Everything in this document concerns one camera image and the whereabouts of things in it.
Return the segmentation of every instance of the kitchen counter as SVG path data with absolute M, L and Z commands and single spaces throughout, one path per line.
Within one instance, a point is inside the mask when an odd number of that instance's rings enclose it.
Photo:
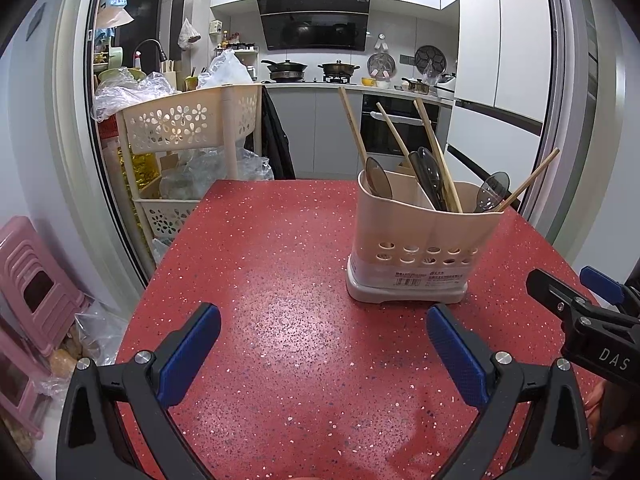
M 426 103 L 432 103 L 444 108 L 451 108 L 454 105 L 454 102 L 450 99 L 443 99 L 439 97 L 433 97 L 425 94 L 418 94 L 416 92 L 407 92 L 404 90 L 396 90 L 395 88 L 377 88 L 375 86 L 364 86 L 364 85 L 341 85 L 338 83 L 323 83 L 323 82 L 305 82 L 305 83 L 267 83 L 265 87 L 268 89 L 271 88 L 301 88 L 301 89 L 338 89 L 340 86 L 344 86 L 344 88 L 349 92 L 364 92 L 367 94 L 373 95 L 385 95 L 391 97 L 399 97 L 402 99 L 415 99 L 420 98 Z
M 345 286 L 356 183 L 217 181 L 149 283 L 118 362 L 154 349 L 201 301 L 221 335 L 171 415 L 216 478 L 430 478 L 476 416 L 425 332 L 429 303 L 363 304 Z M 451 306 L 495 350 L 548 365 L 559 320 L 526 293 L 540 267 L 591 295 L 554 248 L 508 208 Z M 586 394 L 594 376 L 575 368 Z M 147 473 L 162 478 L 128 405 L 124 424 Z M 488 471 L 506 464 L 526 414 Z

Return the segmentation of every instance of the cooking pot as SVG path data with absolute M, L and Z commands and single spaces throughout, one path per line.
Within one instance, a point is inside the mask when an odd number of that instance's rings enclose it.
M 284 63 L 276 63 L 263 59 L 261 63 L 269 65 L 267 68 L 269 72 L 304 72 L 306 65 L 302 63 L 292 63 L 289 59 L 284 60 Z
M 418 94 L 429 93 L 429 85 L 427 85 L 427 83 L 423 83 L 417 79 L 407 79 L 405 77 L 402 78 L 402 81 L 407 81 L 409 83 L 409 92 L 417 92 Z
M 353 72 L 360 68 L 357 65 L 343 63 L 340 60 L 335 63 L 325 63 L 318 66 L 324 70 L 324 75 L 353 75 Z

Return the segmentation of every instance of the door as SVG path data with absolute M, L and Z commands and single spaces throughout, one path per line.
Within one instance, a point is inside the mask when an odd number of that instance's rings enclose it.
M 500 60 L 500 0 L 460 0 L 456 99 L 495 105 Z
M 551 78 L 548 0 L 500 0 L 500 66 L 495 106 L 544 121 Z
M 505 171 L 513 190 L 533 171 L 540 137 L 504 121 L 456 106 L 451 114 L 448 143 L 454 148 L 449 149 L 450 152 L 457 150 L 462 158 L 470 160 L 466 170 L 457 171 L 459 165 L 449 168 L 453 180 L 469 182 L 467 170 L 475 164 L 489 174 Z

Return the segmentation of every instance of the wall tile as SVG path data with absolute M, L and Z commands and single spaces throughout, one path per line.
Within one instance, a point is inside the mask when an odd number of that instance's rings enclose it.
M 209 21 L 211 11 L 209 9 L 210 0 L 193 0 L 193 13 L 191 25 L 200 33 L 200 40 L 191 49 L 191 67 L 195 67 L 199 73 L 202 67 L 209 66 L 211 51 L 211 41 L 209 39 Z

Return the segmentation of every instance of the utensil holder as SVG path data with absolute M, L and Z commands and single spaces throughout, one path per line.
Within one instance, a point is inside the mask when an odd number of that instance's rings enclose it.
M 455 182 L 464 213 L 436 211 L 414 176 L 385 171 L 393 200 L 373 196 L 358 176 L 347 290 L 364 303 L 457 303 L 502 213 L 475 214 L 478 186 Z

